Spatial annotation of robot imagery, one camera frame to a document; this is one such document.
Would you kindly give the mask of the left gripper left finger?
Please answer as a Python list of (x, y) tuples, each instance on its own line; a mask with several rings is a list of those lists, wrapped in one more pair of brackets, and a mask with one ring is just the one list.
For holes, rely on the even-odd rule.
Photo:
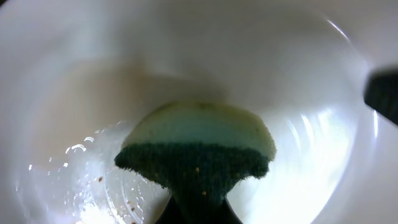
[(155, 224), (183, 224), (183, 215), (173, 197), (170, 197), (167, 206)]

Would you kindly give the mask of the green yellow sponge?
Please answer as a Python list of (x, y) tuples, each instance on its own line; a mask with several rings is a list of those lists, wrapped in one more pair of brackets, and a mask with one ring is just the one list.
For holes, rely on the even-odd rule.
[(114, 162), (170, 192), (183, 223), (214, 223), (234, 186), (266, 176), (275, 142), (256, 114), (204, 102), (175, 102), (144, 117)]

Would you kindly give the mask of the white plate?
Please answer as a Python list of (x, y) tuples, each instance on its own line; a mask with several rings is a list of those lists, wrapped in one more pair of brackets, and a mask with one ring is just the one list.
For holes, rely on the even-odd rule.
[(166, 190), (113, 159), (173, 100), (249, 109), (266, 178), (244, 223), (396, 223), (397, 126), (363, 102), (397, 66), (396, 1), (8, 1), (1, 7), (1, 222), (152, 223)]

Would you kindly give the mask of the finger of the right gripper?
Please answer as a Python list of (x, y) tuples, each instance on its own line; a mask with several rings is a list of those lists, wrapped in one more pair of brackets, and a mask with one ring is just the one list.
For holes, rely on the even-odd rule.
[(370, 73), (364, 102), (397, 125), (397, 67), (384, 67)]

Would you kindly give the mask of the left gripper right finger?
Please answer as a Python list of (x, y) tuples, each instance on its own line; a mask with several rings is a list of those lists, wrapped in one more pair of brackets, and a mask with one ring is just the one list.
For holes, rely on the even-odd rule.
[(223, 200), (223, 203), (217, 209), (214, 214), (215, 224), (243, 224), (238, 216), (234, 213), (231, 205), (227, 199)]

